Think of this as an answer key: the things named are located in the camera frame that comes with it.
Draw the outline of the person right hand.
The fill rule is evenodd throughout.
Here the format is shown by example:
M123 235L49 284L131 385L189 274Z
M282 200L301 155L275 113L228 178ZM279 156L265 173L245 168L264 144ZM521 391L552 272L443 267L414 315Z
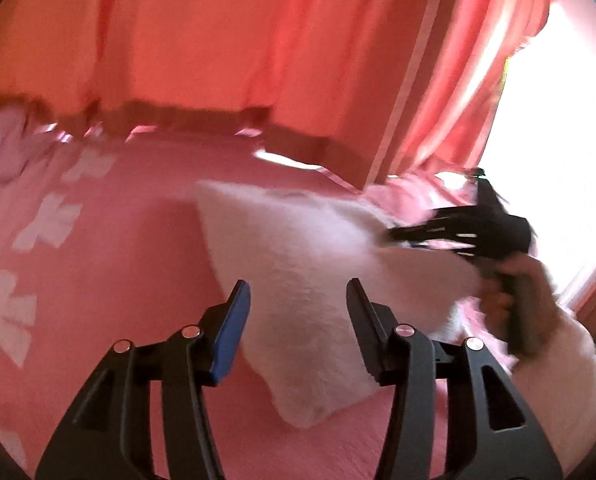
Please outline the person right hand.
M537 356L561 318L543 264L521 252L493 261L476 296L486 330L518 358Z

